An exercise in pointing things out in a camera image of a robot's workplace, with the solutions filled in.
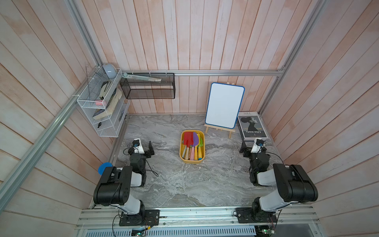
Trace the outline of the red shovel wooden handle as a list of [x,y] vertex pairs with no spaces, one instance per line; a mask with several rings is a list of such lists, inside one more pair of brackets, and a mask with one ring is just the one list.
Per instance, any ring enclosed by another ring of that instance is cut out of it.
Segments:
[[186,160],[190,159],[190,151],[193,144],[192,132],[185,132],[184,134],[184,145],[187,146]]

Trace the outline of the yellow storage box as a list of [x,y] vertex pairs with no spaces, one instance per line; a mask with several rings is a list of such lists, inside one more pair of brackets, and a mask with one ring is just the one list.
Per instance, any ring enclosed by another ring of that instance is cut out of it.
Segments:
[[185,130],[181,134],[179,156],[184,163],[200,164],[205,160],[205,137],[200,130]]

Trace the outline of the purple shovel pink handle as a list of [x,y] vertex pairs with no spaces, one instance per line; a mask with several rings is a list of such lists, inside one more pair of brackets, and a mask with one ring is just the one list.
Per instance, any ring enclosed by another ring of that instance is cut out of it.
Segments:
[[190,160],[195,161],[197,159],[197,146],[199,143],[198,136],[197,136],[196,132],[192,133],[192,140],[193,140],[193,144],[192,144],[192,148],[191,148]]

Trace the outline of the yellow scoop wooden handle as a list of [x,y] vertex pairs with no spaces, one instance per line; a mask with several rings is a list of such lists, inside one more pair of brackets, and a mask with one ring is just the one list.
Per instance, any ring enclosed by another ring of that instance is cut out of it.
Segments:
[[182,151],[182,159],[186,159],[186,152],[187,152],[187,146],[184,147],[183,151]]

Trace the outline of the yellow scoop blue tip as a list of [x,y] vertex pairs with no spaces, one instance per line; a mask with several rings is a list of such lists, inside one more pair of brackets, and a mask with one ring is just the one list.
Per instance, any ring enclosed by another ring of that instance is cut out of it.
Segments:
[[201,148],[202,147],[199,148],[199,143],[198,143],[198,146],[197,146],[197,159],[199,161],[202,160],[202,158],[203,158],[203,154],[202,154],[202,149]]

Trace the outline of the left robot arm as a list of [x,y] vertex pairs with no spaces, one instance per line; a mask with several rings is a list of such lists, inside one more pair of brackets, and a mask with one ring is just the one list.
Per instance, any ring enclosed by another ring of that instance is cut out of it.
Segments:
[[123,216],[145,217],[143,202],[130,194],[131,188],[144,187],[147,179],[147,159],[154,154],[152,143],[148,149],[142,146],[141,139],[134,139],[128,148],[130,165],[115,167],[107,165],[101,168],[101,178],[95,188],[93,201],[97,205],[113,206],[123,212]]

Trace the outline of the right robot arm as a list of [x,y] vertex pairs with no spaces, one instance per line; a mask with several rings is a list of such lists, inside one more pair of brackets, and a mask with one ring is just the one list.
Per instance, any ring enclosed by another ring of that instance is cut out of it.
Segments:
[[242,142],[240,153],[250,162],[249,178],[254,186],[275,187],[263,197],[255,198],[250,208],[236,208],[234,216],[239,223],[276,221],[276,212],[294,203],[313,202],[318,190],[301,165],[273,164],[269,169],[271,153],[264,140],[256,139],[252,147]]

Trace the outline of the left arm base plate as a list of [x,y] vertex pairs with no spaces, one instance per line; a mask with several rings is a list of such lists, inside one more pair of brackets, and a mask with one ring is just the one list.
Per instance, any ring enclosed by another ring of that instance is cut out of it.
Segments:
[[141,210],[135,215],[121,214],[120,226],[157,226],[159,224],[160,210]]

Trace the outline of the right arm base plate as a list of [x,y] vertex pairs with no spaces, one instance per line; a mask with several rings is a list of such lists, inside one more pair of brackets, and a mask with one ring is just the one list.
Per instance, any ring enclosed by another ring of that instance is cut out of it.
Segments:
[[239,207],[233,212],[239,223],[276,223],[275,212],[265,212],[258,209]]

